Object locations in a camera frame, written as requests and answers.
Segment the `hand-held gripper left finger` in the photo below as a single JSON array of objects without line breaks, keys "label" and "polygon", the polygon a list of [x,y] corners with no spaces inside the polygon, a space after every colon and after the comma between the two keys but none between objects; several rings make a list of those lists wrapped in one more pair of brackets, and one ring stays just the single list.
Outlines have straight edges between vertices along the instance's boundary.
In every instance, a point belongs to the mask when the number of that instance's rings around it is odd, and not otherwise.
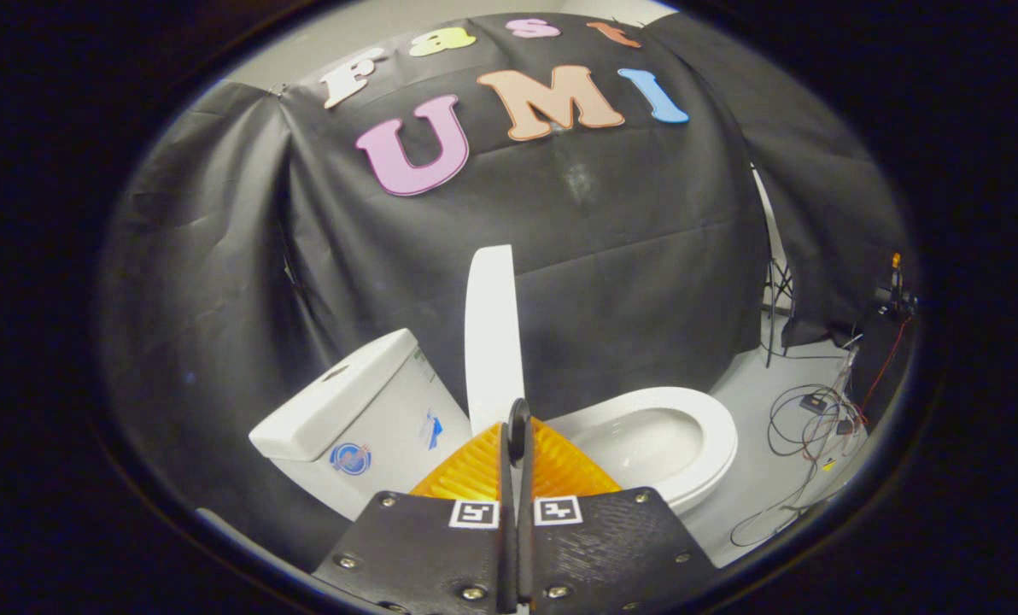
[{"label": "hand-held gripper left finger", "polygon": [[314,576],[395,614],[513,614],[517,523],[509,437],[495,425],[455,452],[493,488],[487,500],[380,491]]}]

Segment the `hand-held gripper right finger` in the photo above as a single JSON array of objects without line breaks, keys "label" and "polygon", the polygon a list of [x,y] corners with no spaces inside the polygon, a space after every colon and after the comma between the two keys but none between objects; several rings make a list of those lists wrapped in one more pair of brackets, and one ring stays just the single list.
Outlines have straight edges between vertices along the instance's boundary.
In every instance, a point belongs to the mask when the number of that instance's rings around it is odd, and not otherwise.
[{"label": "hand-held gripper right finger", "polygon": [[518,595],[532,614],[666,614],[704,602],[719,570],[656,489],[615,488],[539,420],[518,436]]}]

